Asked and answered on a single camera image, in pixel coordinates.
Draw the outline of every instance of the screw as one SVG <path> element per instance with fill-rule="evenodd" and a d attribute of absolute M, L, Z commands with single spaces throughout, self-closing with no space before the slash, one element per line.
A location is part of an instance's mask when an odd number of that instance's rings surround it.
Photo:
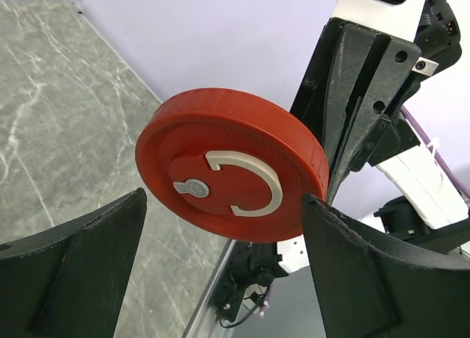
<path fill-rule="evenodd" d="M 416 65 L 414 65 L 414 67 L 417 69 L 417 70 L 422 70 L 426 67 L 426 62 L 424 61 L 418 61 L 416 63 Z"/>
<path fill-rule="evenodd" d="M 315 82 L 313 79 L 306 78 L 304 83 L 308 88 L 315 88 Z"/>

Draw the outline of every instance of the red lid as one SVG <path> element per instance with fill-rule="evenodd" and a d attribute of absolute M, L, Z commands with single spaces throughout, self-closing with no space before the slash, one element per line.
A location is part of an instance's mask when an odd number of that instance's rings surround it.
<path fill-rule="evenodd" d="M 166 101 L 136 146 L 140 175 L 171 211 L 235 240 L 302 234 L 300 198 L 325 199 L 328 162 L 287 111 L 235 90 L 205 88 Z"/>

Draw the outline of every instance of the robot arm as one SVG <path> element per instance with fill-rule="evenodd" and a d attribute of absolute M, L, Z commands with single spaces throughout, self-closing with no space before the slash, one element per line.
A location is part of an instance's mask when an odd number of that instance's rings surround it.
<path fill-rule="evenodd" d="M 349 172 L 368 162 L 405 196 L 392 211 L 404 221 L 397 228 L 390 207 L 361 221 L 415 245 L 428 244 L 431 229 L 433 237 L 446 229 L 452 234 L 440 249 L 449 250 L 463 242 L 454 236 L 458 228 L 446 226 L 467 219 L 469 209 L 400 109 L 422 81 L 458 61 L 459 42 L 445 0 L 338 0 L 291 109 L 328 158 L 329 204 Z M 229 266 L 225 286 L 214 295 L 221 318 L 232 322 L 251 284 L 268 287 L 274 278 L 309 266 L 303 236 L 239 246 L 246 249 L 234 255 L 236 265 Z M 227 302 L 234 303 L 231 309 L 223 308 Z"/>

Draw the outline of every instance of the white cable tie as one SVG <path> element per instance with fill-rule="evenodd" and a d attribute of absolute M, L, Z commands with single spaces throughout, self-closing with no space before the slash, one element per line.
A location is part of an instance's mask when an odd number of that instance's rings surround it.
<path fill-rule="evenodd" d="M 429 142 L 426 147 L 429 149 L 431 148 L 431 155 L 435 159 L 435 152 L 437 151 L 438 148 L 441 147 L 441 140 L 439 137 L 434 137 L 431 142 Z"/>

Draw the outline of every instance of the white c-shaped handle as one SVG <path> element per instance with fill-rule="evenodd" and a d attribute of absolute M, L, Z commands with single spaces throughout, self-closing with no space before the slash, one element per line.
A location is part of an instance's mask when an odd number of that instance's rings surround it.
<path fill-rule="evenodd" d="M 210 151 L 206 153 L 206 160 L 212 170 L 219 171 L 221 165 L 235 165 L 255 173 L 266 182 L 271 190 L 271 201 L 256 211 L 244 211 L 238 206 L 230 206 L 234 215 L 238 217 L 262 217 L 270 215 L 282 203 L 283 191 L 278 174 L 268 164 L 249 154 L 235 151 Z"/>

